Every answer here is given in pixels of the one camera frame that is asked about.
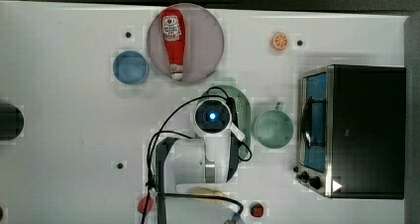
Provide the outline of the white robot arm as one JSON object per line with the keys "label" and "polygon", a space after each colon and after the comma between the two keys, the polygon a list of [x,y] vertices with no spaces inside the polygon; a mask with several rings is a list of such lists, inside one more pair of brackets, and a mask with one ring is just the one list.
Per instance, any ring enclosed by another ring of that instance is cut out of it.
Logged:
{"label": "white robot arm", "polygon": [[157,224],[169,224],[168,197],[200,199],[200,194],[179,193],[180,184],[226,183],[236,173],[240,147],[246,135],[238,128],[235,99],[206,95],[197,99],[191,127],[193,138],[163,139],[156,145],[152,164],[157,192]]}

